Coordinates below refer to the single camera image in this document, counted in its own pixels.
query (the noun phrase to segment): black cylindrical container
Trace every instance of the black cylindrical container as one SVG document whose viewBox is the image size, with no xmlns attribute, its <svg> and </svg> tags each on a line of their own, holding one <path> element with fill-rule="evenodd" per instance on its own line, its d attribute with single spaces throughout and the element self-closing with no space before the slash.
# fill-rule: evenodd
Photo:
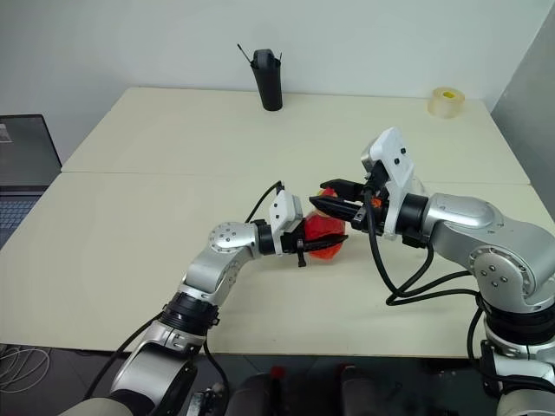
<svg viewBox="0 0 555 416">
<path fill-rule="evenodd" d="M 258 92 L 262 106 L 268 111 L 278 111 L 283 106 L 281 99 L 281 78 L 280 71 L 281 61 L 275 59 L 275 65 L 269 68 L 257 68 L 251 62 L 254 78 L 257 80 Z"/>
</svg>

